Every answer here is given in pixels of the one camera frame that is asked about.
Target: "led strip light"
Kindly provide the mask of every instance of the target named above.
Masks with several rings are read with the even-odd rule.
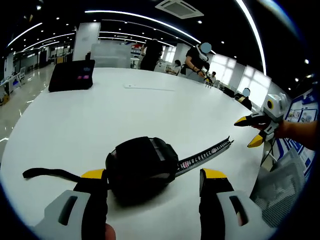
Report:
[[[51,43],[49,43],[49,44],[46,44],[46,45],[41,46],[41,48],[45,48],[46,46],[49,46],[49,45],[51,45],[51,44],[57,44],[57,43],[60,43],[60,41],[51,42]]]
[[[128,42],[139,42],[139,43],[145,44],[145,42],[144,42],[144,41],[138,41],[138,40],[132,40],[132,39],[127,40],[127,39],[119,38],[119,37],[106,37],[106,36],[99,36],[98,38],[99,38],[99,39],[120,39],[120,40],[122,40],[122,41],[126,40],[126,41],[128,41]]]
[[[129,34],[129,33],[123,33],[123,32],[116,32],[116,31],[101,31],[100,33],[103,33],[103,34],[119,34],[119,35],[128,35],[128,36],[134,36],[134,37],[138,37],[138,38],[143,38],[143,39],[148,39],[148,40],[152,40],[152,38],[150,37],[146,37],[146,36],[139,36],[139,35],[134,35],[134,34]],[[159,41],[159,43],[162,43],[162,44],[165,44],[165,45],[168,45],[170,47],[175,47],[169,43],[166,43],[164,41]]]
[[[266,60],[265,60],[265,54],[264,54],[264,49],[262,47],[262,42],[258,33],[258,29],[255,25],[255,22],[253,20],[253,18],[251,17],[249,10],[247,9],[246,5],[244,4],[244,2],[242,0],[235,0],[238,5],[240,6],[240,8],[242,9],[245,17],[247,18],[247,20],[249,21],[249,24],[253,30],[256,42],[258,44],[259,47],[259,51],[260,51],[260,55],[261,55],[261,60],[262,60],[262,67],[263,67],[263,73],[264,75],[267,75],[267,69],[266,69]],[[159,21],[157,19],[151,18],[151,17],[147,17],[147,16],[143,16],[143,15],[139,15],[139,14],[135,14],[135,13],[131,13],[131,12],[125,12],[125,11],[112,11],[112,10],[87,10],[84,11],[86,14],[91,14],[91,13],[109,13],[109,14],[124,14],[124,15],[130,15],[130,16],[134,16],[134,17],[138,17],[138,18],[143,18],[143,19],[147,19],[153,22],[156,22],[158,24],[164,25],[168,28],[171,28],[173,30],[176,30],[177,32],[189,37],[190,39],[196,41],[197,43],[201,43],[198,39],[196,39],[195,37],[191,36],[190,34],[180,30],[179,28],[176,28],[174,26],[169,25],[168,23],[165,23],[163,21]]]
[[[143,19],[147,19],[147,20],[150,20],[150,21],[153,21],[153,22],[156,22],[158,24],[162,24],[168,28],[171,28],[173,30],[176,30],[177,32],[187,36],[188,38],[196,41],[198,44],[201,44],[201,42],[196,39],[195,37],[191,36],[190,34],[180,30],[179,28],[176,28],[175,26],[171,26],[170,24],[168,23],[165,23],[163,21],[159,21],[157,19],[154,19],[154,18],[151,18],[151,17],[147,17],[147,16],[143,16],[143,15],[139,15],[139,14],[135,14],[135,13],[131,13],[131,12],[125,12],[125,11],[112,11],[112,10],[87,10],[87,11],[84,11],[86,14],[93,14],[93,13],[108,13],[108,14],[124,14],[124,15],[130,15],[130,16],[134,16],[134,17],[138,17],[138,18],[143,18]]]
[[[25,51],[25,50],[33,47],[34,45],[40,44],[40,43],[42,43],[42,42],[45,42],[45,41],[48,41],[48,40],[51,40],[51,39],[56,39],[56,38],[63,37],[63,36],[73,35],[73,34],[75,34],[75,33],[73,32],[73,33],[63,34],[63,35],[59,35],[59,36],[50,37],[50,38],[47,38],[47,39],[42,40],[42,41],[38,41],[38,42],[36,42],[35,44],[32,44],[32,45],[30,45],[30,46],[27,46],[25,49],[23,49],[23,51]]]
[[[248,22],[252,28],[252,31],[253,31],[256,43],[258,44],[260,55],[261,55],[263,74],[266,76],[267,75],[267,68],[266,68],[265,53],[264,53],[264,49],[262,47],[262,42],[261,42],[256,24],[251,16],[249,10],[247,9],[246,5],[244,4],[244,2],[242,0],[235,0],[235,1],[238,3],[239,7],[242,9],[246,19],[248,20]]]
[[[151,27],[151,26],[148,26],[148,25],[143,25],[143,24],[140,24],[140,23],[137,23],[137,22],[133,22],[133,21],[124,21],[124,20],[116,20],[116,19],[101,19],[102,21],[114,21],[114,22],[121,22],[121,23],[125,23],[127,22],[128,24],[135,24],[135,25],[139,25],[139,26],[143,26],[145,28],[149,28],[149,29],[154,29],[154,27]],[[167,34],[171,37],[173,37],[174,39],[176,38],[175,35],[171,34],[171,33],[168,33],[166,31],[163,31],[161,29],[157,29],[158,32],[161,32],[161,33],[164,33],[164,34]],[[187,42],[186,40],[182,39],[182,38],[179,38],[180,41],[182,42],[185,42],[187,45],[190,45],[191,47],[195,46],[194,44],[191,44],[190,42]]]
[[[6,47],[9,47],[15,40],[17,40],[18,38],[20,38],[23,34],[29,32],[30,30],[40,26],[42,24],[42,22],[38,23],[37,25],[34,25],[32,27],[30,27],[29,29],[25,30],[23,33],[21,33],[19,36],[17,36],[15,39],[13,39],[11,42],[9,42],[8,46]]]

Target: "person wearing cap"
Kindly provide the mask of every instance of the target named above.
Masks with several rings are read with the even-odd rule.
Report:
[[[148,41],[145,45],[143,45],[141,53],[144,52],[145,48],[145,56],[142,59],[140,69],[154,71],[157,62],[162,55],[162,45],[156,38],[154,38],[152,41]]]

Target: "air conditioner vent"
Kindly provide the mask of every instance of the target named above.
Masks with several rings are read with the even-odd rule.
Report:
[[[204,16],[202,12],[182,0],[164,0],[155,6],[155,8],[172,14],[180,19]]]

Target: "black tablet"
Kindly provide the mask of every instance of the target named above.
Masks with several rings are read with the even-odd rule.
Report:
[[[55,65],[49,92],[85,90],[93,85],[92,74],[95,60],[58,63]]]

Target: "person in black shirt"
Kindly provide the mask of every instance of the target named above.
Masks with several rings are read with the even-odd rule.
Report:
[[[147,42],[141,49],[141,53],[145,51],[145,56],[142,59],[140,69],[154,71],[159,58],[162,55],[162,45],[157,39],[152,39],[152,41]]]
[[[181,71],[182,77],[203,83],[205,74],[201,69],[204,67],[209,70],[210,64],[208,56],[201,51],[201,45],[191,47],[185,56],[185,75],[183,76],[184,71]]]

